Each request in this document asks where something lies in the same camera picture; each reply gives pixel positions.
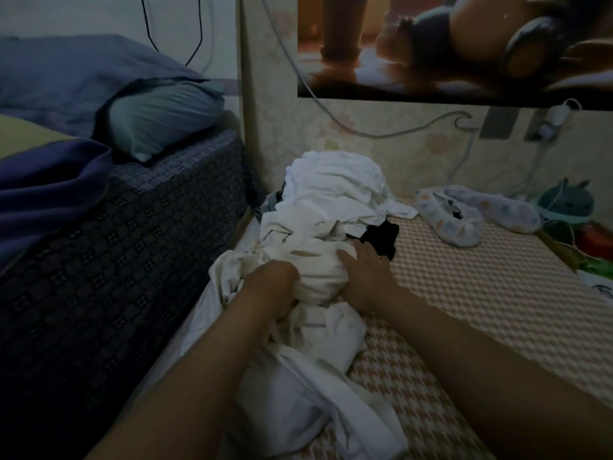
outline bedsheet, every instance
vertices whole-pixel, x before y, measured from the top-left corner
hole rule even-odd
[[[233,131],[116,166],[103,200],[0,277],[4,458],[82,458],[264,192]]]
[[[459,249],[421,219],[393,222],[402,285],[613,407],[613,309],[537,237],[487,225],[480,247]],[[493,459],[415,350],[382,320],[365,322],[348,376],[394,405],[405,459]],[[335,442],[329,425],[294,457],[338,459]]]

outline light blue pillowcase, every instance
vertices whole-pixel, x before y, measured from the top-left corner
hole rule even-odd
[[[109,107],[111,145],[146,162],[182,138],[214,125],[224,110],[223,86],[156,81]]]

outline red object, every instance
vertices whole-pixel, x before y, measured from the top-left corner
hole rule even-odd
[[[613,262],[613,239],[594,226],[584,226],[576,242],[583,253]]]

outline wall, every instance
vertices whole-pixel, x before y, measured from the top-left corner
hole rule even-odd
[[[159,50],[182,63],[188,61],[200,40],[198,1],[145,0],[145,6]],[[201,0],[201,7],[203,41],[189,67],[208,78],[239,79],[237,0]],[[109,32],[151,46],[141,1],[0,0],[0,37]],[[239,126],[240,108],[239,97],[226,97],[226,110]]]
[[[268,2],[284,42],[295,52],[297,0]],[[280,188],[286,166],[312,149],[341,149],[371,157],[381,166],[392,191],[402,197],[411,196],[420,187],[444,183],[467,141],[466,134],[454,129],[452,119],[436,123],[428,131],[386,140],[343,131],[312,100],[297,98],[297,78],[277,44],[261,1],[243,0],[242,5],[246,142],[269,189]],[[487,112],[484,107],[457,105],[323,102],[345,124],[372,133],[414,127],[460,108],[479,118]],[[521,180],[536,155],[536,145],[523,141],[532,112],[522,110],[509,140],[477,140],[455,182],[496,193]],[[612,142],[611,113],[573,113],[536,175],[534,193],[564,176],[575,182],[591,179],[596,218],[613,227]]]

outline cartoon poster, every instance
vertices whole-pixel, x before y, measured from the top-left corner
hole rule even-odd
[[[298,63],[318,97],[613,110],[613,0],[298,4]]]

